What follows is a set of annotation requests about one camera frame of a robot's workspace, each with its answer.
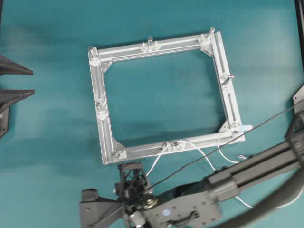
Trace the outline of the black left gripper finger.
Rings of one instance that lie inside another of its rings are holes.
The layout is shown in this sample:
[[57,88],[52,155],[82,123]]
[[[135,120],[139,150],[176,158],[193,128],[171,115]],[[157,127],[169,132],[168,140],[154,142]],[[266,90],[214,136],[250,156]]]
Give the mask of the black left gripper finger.
[[35,90],[0,90],[0,108],[6,109],[11,105],[35,94]]
[[0,75],[33,75],[33,71],[1,55]]

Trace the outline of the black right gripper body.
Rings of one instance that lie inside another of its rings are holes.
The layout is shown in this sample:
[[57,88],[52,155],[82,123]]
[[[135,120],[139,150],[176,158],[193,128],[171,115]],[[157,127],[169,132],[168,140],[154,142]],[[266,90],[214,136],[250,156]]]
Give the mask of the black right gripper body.
[[119,219],[128,223],[127,213],[133,207],[142,207],[153,199],[153,189],[140,162],[118,164],[120,182],[114,189],[116,200],[99,196],[97,189],[81,192],[80,221],[83,228],[106,228]]

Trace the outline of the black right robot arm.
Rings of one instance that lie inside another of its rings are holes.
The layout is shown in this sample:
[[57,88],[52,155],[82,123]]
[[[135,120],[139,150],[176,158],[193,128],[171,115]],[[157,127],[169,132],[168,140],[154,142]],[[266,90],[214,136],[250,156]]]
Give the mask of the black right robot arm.
[[240,228],[287,202],[304,187],[304,113],[294,115],[286,140],[234,166],[215,171],[203,180],[153,195],[139,162],[120,164],[117,199],[82,191],[81,226],[106,228],[123,219],[128,228],[200,228],[221,219],[219,204],[279,174],[294,171],[280,188],[249,211],[220,224]]

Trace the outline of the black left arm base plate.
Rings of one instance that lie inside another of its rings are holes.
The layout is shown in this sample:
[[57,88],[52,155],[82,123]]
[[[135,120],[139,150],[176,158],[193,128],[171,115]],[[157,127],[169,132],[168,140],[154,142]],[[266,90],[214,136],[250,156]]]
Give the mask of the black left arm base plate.
[[0,113],[0,137],[2,138],[9,130],[10,107]]

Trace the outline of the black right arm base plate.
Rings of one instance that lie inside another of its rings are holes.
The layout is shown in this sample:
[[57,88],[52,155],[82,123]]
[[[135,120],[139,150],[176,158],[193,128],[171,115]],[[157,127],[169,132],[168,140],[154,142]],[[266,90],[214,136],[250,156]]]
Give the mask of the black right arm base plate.
[[294,113],[298,113],[304,109],[304,85],[293,96]]

